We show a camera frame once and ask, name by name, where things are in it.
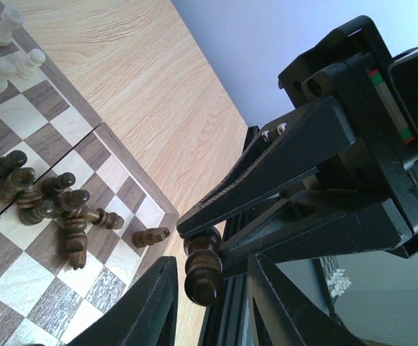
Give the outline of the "dark rook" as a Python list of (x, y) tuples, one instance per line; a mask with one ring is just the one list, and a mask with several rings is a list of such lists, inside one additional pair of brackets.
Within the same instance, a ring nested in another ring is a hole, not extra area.
[(167, 227), (157, 227), (138, 231), (132, 236), (132, 242), (136, 248), (153, 246), (170, 236), (170, 230)]

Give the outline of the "dark piece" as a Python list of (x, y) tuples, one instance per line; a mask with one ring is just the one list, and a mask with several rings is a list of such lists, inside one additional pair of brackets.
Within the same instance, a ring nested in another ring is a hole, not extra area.
[(187, 255), (184, 291), (197, 305), (212, 306), (223, 292), (222, 262), (218, 256), (221, 243), (221, 234), (215, 226), (184, 240)]

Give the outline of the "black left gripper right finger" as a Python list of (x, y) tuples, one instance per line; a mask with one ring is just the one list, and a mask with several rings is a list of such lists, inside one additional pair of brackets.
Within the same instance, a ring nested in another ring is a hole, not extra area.
[(364, 345), (311, 302), (266, 256), (249, 257), (247, 281), (255, 345)]

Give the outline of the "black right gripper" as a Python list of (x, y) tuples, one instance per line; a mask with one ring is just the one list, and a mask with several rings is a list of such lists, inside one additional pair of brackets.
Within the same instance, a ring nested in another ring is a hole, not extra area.
[(278, 76), (278, 86), (299, 107), (277, 119), (285, 131), (272, 132), (269, 141), (255, 135), (223, 180), (177, 221), (180, 237), (256, 205), (319, 166), (324, 190), (392, 199), (413, 234), (399, 249), (418, 252), (418, 131), (389, 79), (392, 63), (365, 15), (300, 54)]

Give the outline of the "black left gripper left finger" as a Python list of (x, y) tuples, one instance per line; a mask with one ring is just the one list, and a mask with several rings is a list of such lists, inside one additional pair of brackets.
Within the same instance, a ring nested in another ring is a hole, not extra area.
[(162, 256), (100, 319), (70, 345), (174, 345), (177, 260)]

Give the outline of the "wooden chess board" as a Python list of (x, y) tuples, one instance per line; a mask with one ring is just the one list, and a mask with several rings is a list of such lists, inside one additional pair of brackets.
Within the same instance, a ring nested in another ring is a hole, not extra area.
[(51, 60), (0, 94), (0, 345), (67, 345), (115, 306), (177, 210)]

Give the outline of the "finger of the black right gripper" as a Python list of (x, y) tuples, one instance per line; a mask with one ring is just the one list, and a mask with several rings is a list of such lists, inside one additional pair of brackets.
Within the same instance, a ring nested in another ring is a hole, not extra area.
[(281, 199), (228, 241), (224, 269), (245, 269), (251, 254), (274, 263), (399, 247), (411, 231), (390, 198), (302, 190)]

